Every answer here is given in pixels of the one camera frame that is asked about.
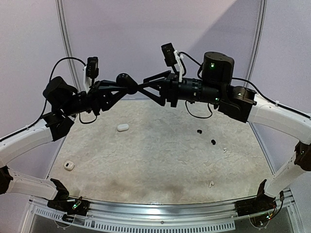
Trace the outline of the black oval charging case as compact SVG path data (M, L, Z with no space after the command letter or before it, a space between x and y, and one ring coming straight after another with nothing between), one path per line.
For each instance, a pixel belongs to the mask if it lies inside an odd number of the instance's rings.
M116 77L116 83L120 87L127 89L127 93L133 95L138 92L138 84L128 74L121 73Z

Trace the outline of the white oval charging case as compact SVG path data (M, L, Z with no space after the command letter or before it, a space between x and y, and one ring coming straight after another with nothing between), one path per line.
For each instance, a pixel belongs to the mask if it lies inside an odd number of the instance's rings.
M129 125L128 124L120 124L117 126L117 131L118 132L124 132L129 130Z

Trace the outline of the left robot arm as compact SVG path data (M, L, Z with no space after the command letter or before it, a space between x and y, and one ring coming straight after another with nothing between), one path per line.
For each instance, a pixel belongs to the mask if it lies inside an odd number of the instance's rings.
M68 215L85 216L89 201L82 197L71 199L65 186L57 179L40 179L10 169L7 164L18 156L38 146L65 137L74 124L72 117L81 112L109 110L123 96L135 91L137 83L127 74L120 74L116 81L97 81L88 92L68 85L58 76L49 81L43 96L51 104L51 112L25 130L0 141L0 192L21 193L48 200L47 206Z

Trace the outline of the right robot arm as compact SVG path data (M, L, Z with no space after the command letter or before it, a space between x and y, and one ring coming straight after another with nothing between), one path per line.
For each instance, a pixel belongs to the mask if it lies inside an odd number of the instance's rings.
M166 71L144 79L140 93L159 105L179 100L212 104L224 115L243 123L261 124L298 140L294 155L271 178L263 180L254 198L237 201L238 216L264 212L276 207L276 198L295 179L311 169L311 116L265 97L256 87L232 86L233 58L209 51L196 79Z

